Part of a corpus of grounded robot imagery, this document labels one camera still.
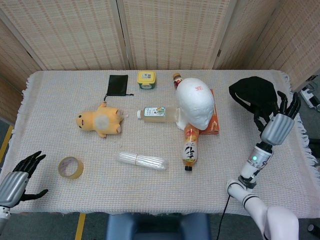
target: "beige partition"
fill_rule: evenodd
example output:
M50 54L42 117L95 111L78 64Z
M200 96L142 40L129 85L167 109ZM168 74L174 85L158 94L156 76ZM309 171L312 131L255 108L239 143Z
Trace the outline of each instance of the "beige partition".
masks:
M22 101L22 94L0 77L0 119L14 124Z
M2 0L0 8L48 70L129 68L115 0Z
M250 58L248 69L286 72L297 90L320 69L320 3L285 0Z
M118 0L135 69L211 69L235 0Z
M0 20L0 76L22 91L26 88L27 78L39 70L40 67Z
M242 69L279 0L238 0L213 69Z

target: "black cable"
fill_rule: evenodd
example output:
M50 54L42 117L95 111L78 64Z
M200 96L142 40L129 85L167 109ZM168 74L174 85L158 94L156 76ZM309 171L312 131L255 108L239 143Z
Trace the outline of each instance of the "black cable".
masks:
M224 216L225 216L225 213L226 213L226 210L227 210L227 207L228 207L229 200L230 200L230 195L229 195L229 197L228 197L228 200L226 201L226 204L225 204L225 207L224 207L224 210L223 210L221 219L220 219L219 229L218 229L218 235L216 236L216 240L218 240L218 239L219 239L219 236L220 236L221 224L222 224L222 220L224 219Z

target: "orange box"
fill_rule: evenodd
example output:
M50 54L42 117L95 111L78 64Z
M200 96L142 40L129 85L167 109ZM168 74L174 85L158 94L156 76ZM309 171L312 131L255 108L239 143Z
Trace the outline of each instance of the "orange box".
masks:
M212 89L210 89L212 92L213 97L215 96L214 91ZM218 113L217 113L217 108L216 108L216 103L214 103L214 110L213 110L213 114L212 117L210 119L209 125L208 127L203 130L203 131L199 131L200 135L213 135L213 134L218 134L220 130L219 127L219 121L218 121Z

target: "floor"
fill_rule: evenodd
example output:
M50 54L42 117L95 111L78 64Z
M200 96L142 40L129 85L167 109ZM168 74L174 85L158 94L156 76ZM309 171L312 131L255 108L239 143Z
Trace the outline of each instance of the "floor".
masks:
M315 90L313 94L320 99L320 79L314 82ZM308 108L307 104L302 101L300 116L307 134L311 138L320 139L320 112ZM2 151L7 146L6 135L9 125L0 121L0 145ZM221 215L210 215L211 237L216 239ZM83 215L80 217L79 212L70 214L60 213L21 213L13 214L9 223L4 229L0 240L103 240L105 239L106 224L108 215L106 213L96 212L85 215L83 225ZM299 219L299 238L303 240L318 240L319 238L311 235L307 231L310 223L320 226L318 219ZM248 216L226 214L224 216L220 240L248 240L262 239L259 229L254 221Z

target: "yellow jar lid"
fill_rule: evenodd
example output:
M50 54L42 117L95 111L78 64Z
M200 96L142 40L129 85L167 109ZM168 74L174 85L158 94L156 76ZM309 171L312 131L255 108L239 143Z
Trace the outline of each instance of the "yellow jar lid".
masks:
M154 71L139 71L138 84L154 84L156 82L156 72Z

